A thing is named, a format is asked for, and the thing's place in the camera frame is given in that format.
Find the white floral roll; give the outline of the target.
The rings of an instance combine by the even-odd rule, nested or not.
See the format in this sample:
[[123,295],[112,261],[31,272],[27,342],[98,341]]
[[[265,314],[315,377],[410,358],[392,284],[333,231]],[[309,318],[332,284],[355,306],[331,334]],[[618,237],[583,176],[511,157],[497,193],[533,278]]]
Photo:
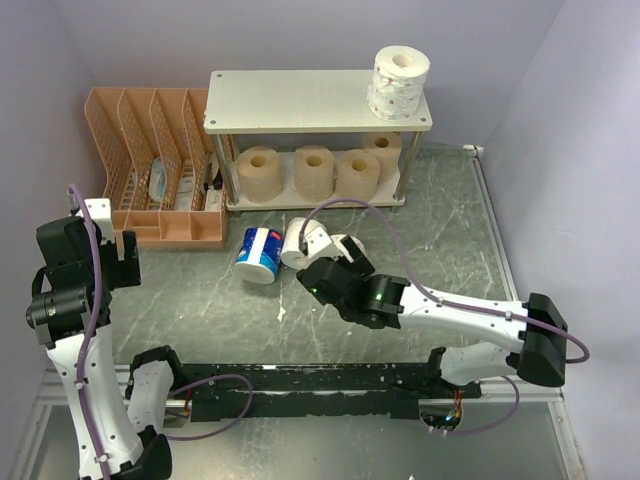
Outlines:
[[431,67],[429,58],[408,46],[387,46],[375,56],[367,104],[386,121],[408,119],[419,107]]
[[367,256],[364,244],[358,238],[353,237],[352,235],[347,235],[347,234],[333,234],[331,236],[331,239],[334,242],[334,244],[336,245],[336,247],[340,250],[341,255],[343,257],[347,257],[350,261],[353,260],[353,256],[349,253],[349,251],[347,250],[347,248],[345,247],[345,245],[342,242],[342,240],[345,239],[345,238],[349,238],[350,240],[352,240],[353,243],[360,250],[360,252],[364,256]]

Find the brown paper roll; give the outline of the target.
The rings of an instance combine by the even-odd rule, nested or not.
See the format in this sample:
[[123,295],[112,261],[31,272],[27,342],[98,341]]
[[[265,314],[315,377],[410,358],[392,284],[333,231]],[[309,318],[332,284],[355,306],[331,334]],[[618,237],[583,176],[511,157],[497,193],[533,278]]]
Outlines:
[[369,201],[376,193],[380,175],[377,158],[362,149],[344,152],[336,163],[335,194]]

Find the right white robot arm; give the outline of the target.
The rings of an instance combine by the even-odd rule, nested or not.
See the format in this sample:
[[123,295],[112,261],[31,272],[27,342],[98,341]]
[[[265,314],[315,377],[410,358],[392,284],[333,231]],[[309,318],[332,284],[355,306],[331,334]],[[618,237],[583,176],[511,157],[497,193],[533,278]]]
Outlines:
[[476,339],[468,347],[439,347],[429,357],[426,390],[448,396],[473,381],[516,375],[542,387],[565,383],[568,326],[550,297],[490,301],[429,290],[403,277],[376,273],[356,244],[346,255],[319,257],[297,274],[321,304],[370,329],[442,328]]

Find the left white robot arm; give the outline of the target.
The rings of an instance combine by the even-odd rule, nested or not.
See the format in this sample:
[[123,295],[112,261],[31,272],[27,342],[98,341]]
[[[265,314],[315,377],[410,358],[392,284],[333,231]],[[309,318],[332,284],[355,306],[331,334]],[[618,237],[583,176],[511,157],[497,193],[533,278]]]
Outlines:
[[76,432],[81,479],[167,479],[165,399],[181,395],[184,370],[153,360],[140,369],[131,396],[121,393],[112,356],[109,304],[115,289],[141,283],[136,235],[124,248],[103,240],[80,216],[40,226],[44,266],[32,282],[26,321],[60,376]]

